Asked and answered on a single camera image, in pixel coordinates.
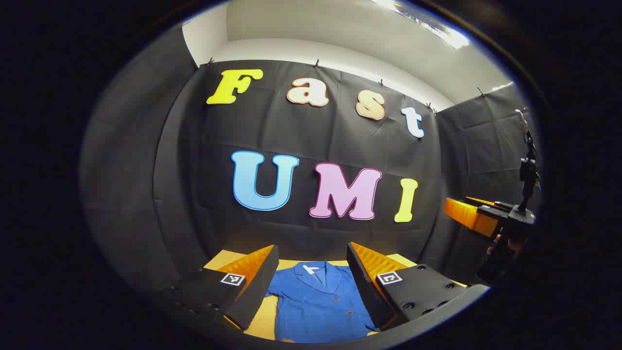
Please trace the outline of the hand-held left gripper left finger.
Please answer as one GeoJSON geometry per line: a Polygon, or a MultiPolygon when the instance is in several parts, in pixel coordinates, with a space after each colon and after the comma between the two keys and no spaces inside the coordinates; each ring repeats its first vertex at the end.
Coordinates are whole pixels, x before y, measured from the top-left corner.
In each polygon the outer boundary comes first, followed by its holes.
{"type": "Polygon", "coordinates": [[[269,245],[213,270],[200,268],[165,288],[165,310],[201,330],[249,328],[278,267],[269,245]]]}

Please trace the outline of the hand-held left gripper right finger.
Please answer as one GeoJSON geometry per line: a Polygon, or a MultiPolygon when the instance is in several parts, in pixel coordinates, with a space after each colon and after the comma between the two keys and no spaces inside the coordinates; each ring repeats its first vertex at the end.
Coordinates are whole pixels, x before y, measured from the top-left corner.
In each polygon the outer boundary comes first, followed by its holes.
{"type": "Polygon", "coordinates": [[[431,313],[467,290],[426,264],[408,267],[355,242],[346,252],[363,304],[382,331],[431,313]]]}

